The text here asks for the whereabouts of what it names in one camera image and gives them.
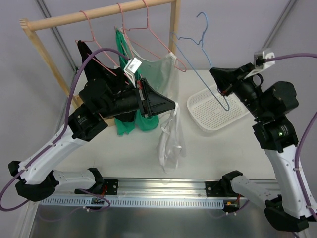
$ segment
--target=blue wire hanger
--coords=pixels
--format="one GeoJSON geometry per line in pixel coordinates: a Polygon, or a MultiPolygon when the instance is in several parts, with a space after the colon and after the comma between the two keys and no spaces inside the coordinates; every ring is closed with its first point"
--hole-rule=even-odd
{"type": "Polygon", "coordinates": [[[201,39],[200,39],[199,42],[196,42],[196,41],[195,41],[193,38],[191,38],[191,37],[178,37],[175,32],[171,32],[171,33],[170,33],[170,34],[171,34],[170,37],[171,37],[172,41],[174,42],[174,44],[176,45],[176,47],[178,48],[178,50],[180,51],[180,53],[183,55],[183,57],[184,57],[185,60],[187,61],[187,63],[188,63],[188,64],[190,65],[190,67],[194,70],[194,72],[195,72],[196,75],[200,78],[200,80],[204,83],[204,85],[208,88],[208,90],[211,92],[211,94],[214,96],[214,98],[219,102],[219,104],[223,107],[223,109],[224,109],[225,111],[229,111],[229,110],[230,110],[230,105],[229,105],[227,99],[226,99],[225,97],[223,97],[224,100],[225,100],[225,102],[226,102],[226,104],[227,104],[227,108],[226,108],[226,107],[223,106],[223,104],[222,104],[221,101],[217,98],[217,96],[211,91],[211,89],[208,87],[208,85],[205,83],[205,81],[202,79],[202,77],[198,74],[198,72],[195,70],[194,66],[189,62],[189,60],[187,59],[187,57],[184,55],[184,53],[182,52],[182,50],[179,48],[179,46],[176,44],[176,42],[174,41],[174,39],[173,39],[173,37],[172,37],[172,35],[174,34],[178,40],[180,40],[180,39],[192,40],[196,45],[200,45],[200,43],[202,43],[202,47],[201,47],[201,48],[202,48],[202,51],[204,52],[205,56],[207,57],[208,62],[209,62],[209,65],[210,65],[210,67],[212,68],[211,60],[210,60],[210,58],[209,58],[207,52],[206,52],[205,49],[204,49],[204,37],[205,37],[205,33],[206,33],[207,29],[208,29],[208,21],[209,21],[209,20],[208,20],[208,17],[207,17],[207,15],[206,15],[206,13],[204,13],[204,12],[200,12],[196,17],[199,17],[201,14],[203,14],[203,15],[205,16],[205,18],[206,18],[206,28],[205,28],[205,30],[203,31],[202,37],[201,37],[201,39]]]}

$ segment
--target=pink wire hanger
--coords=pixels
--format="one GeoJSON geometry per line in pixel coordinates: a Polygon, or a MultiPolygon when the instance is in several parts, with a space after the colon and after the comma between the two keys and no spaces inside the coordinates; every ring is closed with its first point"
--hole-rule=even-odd
{"type": "MultiPolygon", "coordinates": [[[[94,33],[94,30],[93,30],[93,27],[92,27],[92,24],[91,24],[91,21],[88,17],[88,15],[84,12],[84,11],[80,11],[82,12],[85,17],[87,18],[88,20],[88,23],[89,23],[89,27],[90,27],[90,32],[91,32],[91,35],[93,37],[92,40],[87,40],[87,41],[82,41],[82,42],[96,42],[96,44],[98,45],[99,48],[102,48],[101,45],[98,43],[96,37],[95,37],[95,33],[94,33]]],[[[119,67],[118,64],[104,51],[104,54],[111,60],[112,63],[114,63],[115,66],[119,67]]],[[[99,60],[93,58],[94,61],[96,61],[98,64],[100,64],[102,67],[104,67],[107,71],[109,71],[110,73],[112,73],[114,76],[117,76],[114,72],[112,72],[109,68],[107,68],[106,66],[104,66],[99,60]]]]}
{"type": "MultiPolygon", "coordinates": [[[[149,24],[149,8],[148,8],[148,5],[147,5],[147,3],[145,2],[145,0],[142,0],[142,1],[144,2],[145,6],[146,6],[146,8],[147,8],[147,26],[146,26],[146,27],[139,27],[139,28],[130,28],[130,29],[126,29],[126,28],[124,27],[124,17],[123,17],[123,11],[122,11],[122,8],[121,8],[121,4],[117,3],[118,6],[119,6],[119,8],[120,8],[121,16],[122,16],[122,29],[123,29],[123,34],[124,34],[124,36],[125,36],[129,41],[135,43],[136,45],[138,45],[138,46],[141,47],[142,49],[146,50],[147,52],[151,53],[152,55],[154,55],[154,56],[156,56],[157,58],[160,59],[161,57],[159,57],[159,56],[156,55],[155,53],[151,52],[150,50],[144,48],[143,46],[141,46],[141,45],[138,44],[137,42],[135,42],[135,41],[131,40],[130,38],[128,38],[128,36],[127,36],[127,34],[126,34],[126,32],[125,32],[125,30],[130,31],[130,30],[149,29],[149,31],[152,33],[152,35],[154,35],[155,38],[157,38],[158,41],[159,41],[169,52],[171,52],[171,50],[164,44],[164,42],[163,42],[163,41],[152,31],[152,29],[150,28],[150,24],[149,24]]],[[[132,49],[131,49],[132,46],[130,45],[129,42],[127,42],[127,43],[128,43],[129,50],[132,52],[132,49]]],[[[180,68],[178,68],[178,67],[176,67],[176,66],[175,66],[175,68],[177,68],[178,70],[180,70],[180,71],[182,71],[182,72],[186,72],[186,71],[187,71],[186,65],[185,65],[181,60],[179,60],[178,58],[177,58],[177,60],[185,67],[185,70],[182,70],[182,69],[180,69],[180,68]]]]}

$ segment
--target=metal base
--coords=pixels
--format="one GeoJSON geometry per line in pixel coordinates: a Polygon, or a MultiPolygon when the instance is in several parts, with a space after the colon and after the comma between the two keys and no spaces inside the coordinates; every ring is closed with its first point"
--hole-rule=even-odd
{"type": "MultiPolygon", "coordinates": [[[[236,199],[207,196],[210,190],[206,191],[205,182],[217,182],[216,179],[118,178],[118,180],[117,195],[106,196],[113,207],[223,209],[224,200],[236,199]]],[[[278,184],[274,180],[255,182],[268,190],[279,191],[278,184]]],[[[91,196],[69,193],[56,193],[42,200],[41,205],[102,206],[102,204],[94,204],[94,198],[91,196]]]]}

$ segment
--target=white cloth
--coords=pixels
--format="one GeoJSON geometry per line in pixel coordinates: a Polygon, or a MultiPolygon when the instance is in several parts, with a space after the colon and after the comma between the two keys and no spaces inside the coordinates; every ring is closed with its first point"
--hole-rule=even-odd
{"type": "Polygon", "coordinates": [[[169,118],[161,124],[161,129],[163,132],[159,137],[157,152],[159,163],[167,173],[177,169],[180,156],[186,156],[178,103],[175,103],[175,109],[170,112],[169,118]]]}
{"type": "MultiPolygon", "coordinates": [[[[179,91],[178,69],[175,68],[177,66],[177,57],[171,52],[157,61],[148,61],[140,57],[124,34],[123,37],[126,44],[130,45],[133,56],[142,62],[138,69],[142,77],[147,79],[155,91],[173,101],[177,101],[179,91]]],[[[133,58],[130,50],[126,50],[129,58],[133,58]]]]}

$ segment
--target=white wall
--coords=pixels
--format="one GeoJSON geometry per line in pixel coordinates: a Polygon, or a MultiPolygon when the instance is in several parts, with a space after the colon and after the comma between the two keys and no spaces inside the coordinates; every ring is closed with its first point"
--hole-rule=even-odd
{"type": "MultiPolygon", "coordinates": [[[[46,0],[53,16],[112,5],[117,2],[118,0],[46,0]]],[[[205,48],[211,56],[212,62],[218,66],[239,65],[252,60],[254,51],[262,46],[287,2],[288,0],[182,0],[179,35],[189,35],[199,40],[206,23],[202,15],[199,18],[196,16],[199,12],[204,11],[209,16],[205,48]]],[[[167,44],[170,4],[150,7],[149,12],[153,31],[167,44]]],[[[126,12],[124,17],[126,28],[146,25],[145,9],[126,12]]],[[[93,19],[92,24],[100,44],[104,47],[116,48],[113,27],[121,27],[121,15],[93,19]]],[[[88,22],[61,26],[59,30],[75,61],[80,64],[81,59],[75,39],[90,40],[92,38],[88,22]]],[[[166,53],[164,46],[160,45],[148,30],[132,30],[128,35],[159,56],[166,53]]],[[[88,45],[92,50],[97,49],[93,43],[88,43],[88,45]]],[[[133,46],[141,56],[149,60],[157,59],[138,46],[133,46]]],[[[179,46],[197,68],[209,67],[205,56],[195,44],[182,41],[179,46]]],[[[106,60],[104,56],[99,58],[106,64],[110,64],[110,61],[106,60]]]]}
{"type": "MultiPolygon", "coordinates": [[[[43,18],[33,0],[0,1],[0,188],[11,179],[7,164],[34,154],[53,135],[65,96],[19,25],[19,19],[43,18]]],[[[63,76],[72,72],[49,30],[39,32],[63,76]]],[[[12,186],[3,207],[23,199],[12,186]]],[[[21,210],[0,212],[0,237],[10,238],[21,210]]]]}
{"type": "MultiPolygon", "coordinates": [[[[317,53],[317,1],[298,1],[285,24],[280,29],[276,39],[272,42],[272,49],[276,56],[291,53],[309,52],[317,53]]],[[[277,61],[265,73],[264,86],[283,80],[292,82],[297,91],[299,107],[289,114],[289,119],[294,124],[299,139],[302,137],[306,126],[316,112],[317,106],[317,60],[313,58],[296,58],[277,61]]],[[[315,124],[306,139],[301,154],[302,165],[310,186],[311,192],[317,199],[316,183],[316,141],[317,124],[315,124]]],[[[317,234],[317,226],[312,237],[317,234]]]]}

